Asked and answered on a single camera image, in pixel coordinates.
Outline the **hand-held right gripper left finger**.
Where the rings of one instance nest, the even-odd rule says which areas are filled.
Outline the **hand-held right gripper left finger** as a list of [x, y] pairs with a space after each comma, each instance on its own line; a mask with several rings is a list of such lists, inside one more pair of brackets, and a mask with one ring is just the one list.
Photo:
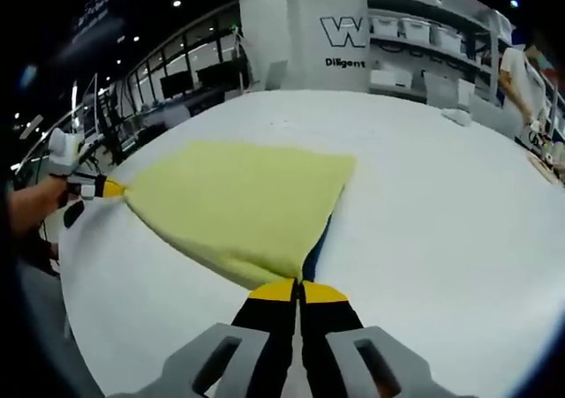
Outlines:
[[216, 323], [169, 356], [160, 376], [119, 397], [279, 397], [293, 355], [297, 281], [253, 290], [229, 324]]

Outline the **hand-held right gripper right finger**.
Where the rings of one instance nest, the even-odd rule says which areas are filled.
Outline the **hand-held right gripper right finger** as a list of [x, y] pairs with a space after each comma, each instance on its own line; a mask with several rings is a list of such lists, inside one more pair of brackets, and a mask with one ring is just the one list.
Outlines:
[[377, 326], [366, 327], [348, 298], [304, 281], [299, 290], [302, 361], [314, 397], [456, 397], [430, 364]]

